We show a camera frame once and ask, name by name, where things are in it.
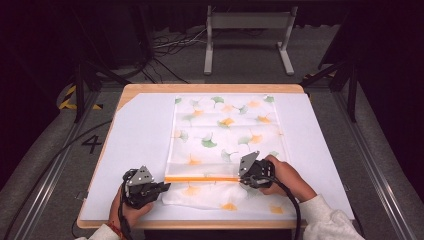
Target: white cloth with leaf print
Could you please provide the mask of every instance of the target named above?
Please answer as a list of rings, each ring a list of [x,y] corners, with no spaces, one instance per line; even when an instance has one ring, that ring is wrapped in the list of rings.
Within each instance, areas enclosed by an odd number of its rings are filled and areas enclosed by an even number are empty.
[[[260,151],[258,160],[272,154],[289,161],[272,95],[177,96],[173,130],[165,172],[165,181],[172,184],[163,194],[164,204],[274,214],[293,211],[286,198],[220,180],[238,179],[241,157],[254,151]]]

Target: metal stand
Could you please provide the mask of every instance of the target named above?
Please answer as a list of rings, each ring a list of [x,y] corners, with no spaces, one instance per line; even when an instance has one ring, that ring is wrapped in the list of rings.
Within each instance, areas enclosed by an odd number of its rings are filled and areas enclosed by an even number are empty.
[[[278,13],[237,13],[237,12],[212,12],[208,6],[206,57],[204,74],[212,74],[213,42],[212,29],[234,29],[234,28],[273,28],[285,29],[284,40],[277,42],[278,51],[286,69],[287,75],[293,75],[294,70],[287,54],[287,44],[296,18],[297,7],[292,7],[291,12]]]
[[[318,72],[312,77],[303,80],[300,85],[305,88],[310,84],[320,80],[325,75],[330,74],[334,71],[337,71],[334,75],[334,78],[331,80],[329,87],[332,92],[340,92],[346,82],[350,79],[349,82],[349,95],[347,101],[347,112],[349,114],[350,120],[356,122],[355,118],[355,104],[356,104],[356,90],[357,90],[357,75],[358,70],[355,62],[351,61],[342,61],[331,65],[330,67]]]

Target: white sleeve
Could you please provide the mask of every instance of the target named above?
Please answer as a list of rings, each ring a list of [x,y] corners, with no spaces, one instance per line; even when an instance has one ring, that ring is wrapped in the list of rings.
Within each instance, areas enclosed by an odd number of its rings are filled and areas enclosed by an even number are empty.
[[[87,240],[87,238],[80,237],[75,240]],[[120,240],[120,238],[106,224],[103,224],[88,240]]]
[[[302,217],[308,223],[303,234],[305,240],[363,239],[346,214],[331,209],[321,195],[300,203],[299,206]]]

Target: metal frame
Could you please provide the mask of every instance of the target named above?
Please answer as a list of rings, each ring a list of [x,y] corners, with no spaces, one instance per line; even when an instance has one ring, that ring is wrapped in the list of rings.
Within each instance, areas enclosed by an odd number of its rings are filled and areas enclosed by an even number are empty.
[[[290,12],[272,12],[272,13],[250,13],[250,12],[212,12],[212,7],[208,6],[207,13],[207,45],[205,56],[204,74],[212,74],[212,58],[213,58],[213,29],[232,29],[232,28],[272,28],[285,29],[284,39],[277,42],[278,51],[287,75],[294,74],[293,66],[287,54],[287,45],[290,34],[293,29],[294,20],[296,18],[297,7],[292,7]]]

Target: black curtain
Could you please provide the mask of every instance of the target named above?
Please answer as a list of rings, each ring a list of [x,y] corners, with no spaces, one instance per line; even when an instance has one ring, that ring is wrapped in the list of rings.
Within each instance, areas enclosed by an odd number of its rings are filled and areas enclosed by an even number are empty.
[[[72,64],[48,12],[30,1],[0,4],[0,187],[58,115]]]

